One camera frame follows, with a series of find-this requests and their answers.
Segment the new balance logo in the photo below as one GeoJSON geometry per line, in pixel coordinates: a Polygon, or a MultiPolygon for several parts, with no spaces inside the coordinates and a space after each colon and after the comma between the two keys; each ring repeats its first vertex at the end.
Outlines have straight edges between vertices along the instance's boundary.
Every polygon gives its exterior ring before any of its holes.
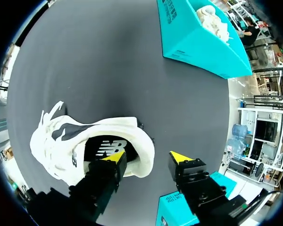
{"type": "Polygon", "coordinates": [[[72,149],[72,164],[77,167],[77,164],[76,164],[76,153],[74,151],[74,149],[72,149]]]}
{"type": "Polygon", "coordinates": [[[112,144],[108,140],[104,140],[101,144],[97,154],[97,156],[103,156],[106,154],[107,156],[113,155],[118,151],[122,151],[124,147],[127,145],[127,141],[125,140],[114,140],[112,144]]]}

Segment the gray table surface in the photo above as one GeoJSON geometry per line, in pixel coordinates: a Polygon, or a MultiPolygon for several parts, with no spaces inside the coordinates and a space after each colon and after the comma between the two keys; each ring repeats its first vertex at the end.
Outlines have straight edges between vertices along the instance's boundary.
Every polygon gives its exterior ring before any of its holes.
{"type": "Polygon", "coordinates": [[[228,131],[227,80],[162,57],[154,0],[60,0],[29,32],[10,80],[8,131],[36,192],[68,192],[29,147],[41,111],[59,100],[82,123],[136,116],[155,138],[151,174],[125,178],[98,223],[154,225],[159,197],[176,190],[167,167],[171,150],[201,158],[209,172],[219,168],[228,131]]]}

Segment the white sneaker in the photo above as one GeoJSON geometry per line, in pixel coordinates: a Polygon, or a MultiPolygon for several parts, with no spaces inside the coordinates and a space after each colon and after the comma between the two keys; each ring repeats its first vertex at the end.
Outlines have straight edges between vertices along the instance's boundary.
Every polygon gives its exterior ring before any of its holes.
{"type": "Polygon", "coordinates": [[[85,156],[104,158],[132,145],[137,156],[127,161],[124,177],[146,177],[150,174],[154,162],[154,145],[151,138],[137,126],[135,117],[109,118],[92,124],[82,124],[68,115],[52,119],[54,113],[61,109],[59,101],[49,113],[42,111],[38,128],[33,133],[30,148],[33,156],[40,162],[47,172],[56,179],[62,179],[69,186],[76,185],[88,171],[85,156]],[[103,136],[100,147],[94,147],[91,153],[86,149],[86,142],[93,143],[96,138],[103,136]],[[105,137],[119,137],[121,140],[109,141],[105,137]]]}
{"type": "Polygon", "coordinates": [[[227,31],[227,23],[222,23],[221,19],[216,15],[216,10],[213,6],[204,6],[196,11],[202,26],[219,37],[227,45],[230,39],[230,34],[227,31]]]}

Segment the sneaker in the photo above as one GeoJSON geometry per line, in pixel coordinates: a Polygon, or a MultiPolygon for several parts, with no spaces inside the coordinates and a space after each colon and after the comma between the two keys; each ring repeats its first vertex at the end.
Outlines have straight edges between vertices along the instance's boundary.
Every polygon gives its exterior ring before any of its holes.
{"type": "Polygon", "coordinates": [[[124,177],[150,174],[154,145],[135,117],[109,118],[92,124],[79,123],[68,115],[53,119],[62,105],[59,101],[49,113],[42,111],[30,141],[33,156],[55,179],[76,185],[91,161],[122,150],[127,156],[124,177]]]}

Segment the teal shoe box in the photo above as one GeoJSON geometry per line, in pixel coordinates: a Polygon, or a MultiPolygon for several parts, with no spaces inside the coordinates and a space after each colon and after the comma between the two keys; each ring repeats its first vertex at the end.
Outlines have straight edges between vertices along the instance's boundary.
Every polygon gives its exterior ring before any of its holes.
{"type": "Polygon", "coordinates": [[[222,78],[252,75],[244,46],[226,15],[209,0],[157,0],[163,56],[201,67],[222,78]],[[196,11],[206,5],[227,23],[227,43],[202,27],[196,11]]]}
{"type": "MultiPolygon", "coordinates": [[[[215,172],[210,175],[220,186],[226,187],[228,198],[236,186],[236,182],[215,172]]],[[[167,194],[159,198],[156,226],[190,226],[199,223],[192,214],[184,195],[179,192],[167,194]]]]}

